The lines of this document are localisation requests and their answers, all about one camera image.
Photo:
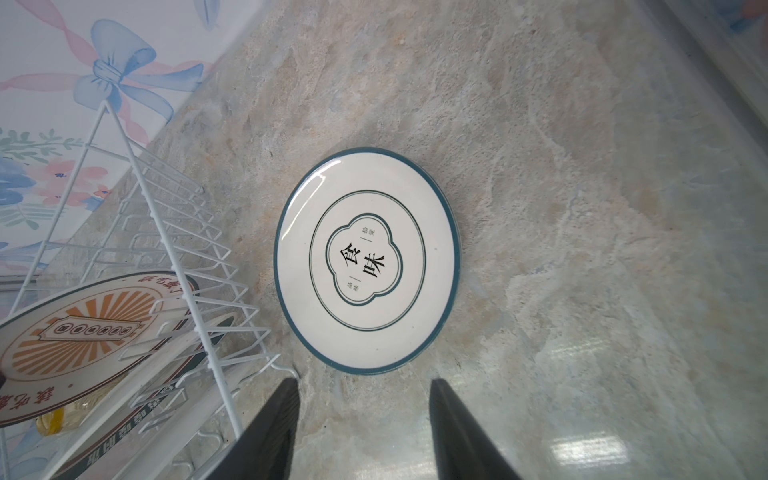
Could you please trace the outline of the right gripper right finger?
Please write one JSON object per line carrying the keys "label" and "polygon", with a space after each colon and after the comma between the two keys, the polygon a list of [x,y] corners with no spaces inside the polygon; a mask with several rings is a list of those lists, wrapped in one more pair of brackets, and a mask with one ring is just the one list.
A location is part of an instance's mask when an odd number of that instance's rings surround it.
{"label": "right gripper right finger", "polygon": [[439,479],[521,479],[444,379],[431,382],[429,416]]}

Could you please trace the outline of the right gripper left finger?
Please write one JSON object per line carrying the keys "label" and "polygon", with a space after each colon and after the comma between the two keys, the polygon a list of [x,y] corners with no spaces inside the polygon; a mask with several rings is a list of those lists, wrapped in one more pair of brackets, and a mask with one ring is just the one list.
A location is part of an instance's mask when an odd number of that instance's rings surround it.
{"label": "right gripper left finger", "polygon": [[286,378],[208,479],[288,479],[299,416],[298,380]]}

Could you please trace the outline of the orange sunburst plate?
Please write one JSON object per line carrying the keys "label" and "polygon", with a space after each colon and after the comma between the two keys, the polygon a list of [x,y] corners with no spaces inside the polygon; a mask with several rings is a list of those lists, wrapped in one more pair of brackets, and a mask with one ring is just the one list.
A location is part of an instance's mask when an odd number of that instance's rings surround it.
{"label": "orange sunburst plate", "polygon": [[34,419],[135,368],[192,321],[192,277],[145,271],[56,294],[1,325],[1,424]]}

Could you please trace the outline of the green red rim plate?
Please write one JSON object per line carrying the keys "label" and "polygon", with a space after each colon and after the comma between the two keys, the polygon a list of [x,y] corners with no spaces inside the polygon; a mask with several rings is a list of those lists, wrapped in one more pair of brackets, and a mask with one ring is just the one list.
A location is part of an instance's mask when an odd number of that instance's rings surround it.
{"label": "green red rim plate", "polygon": [[188,328],[160,336],[164,344],[95,404],[78,428],[64,435],[42,479],[76,479],[117,446],[206,358],[198,333]]}

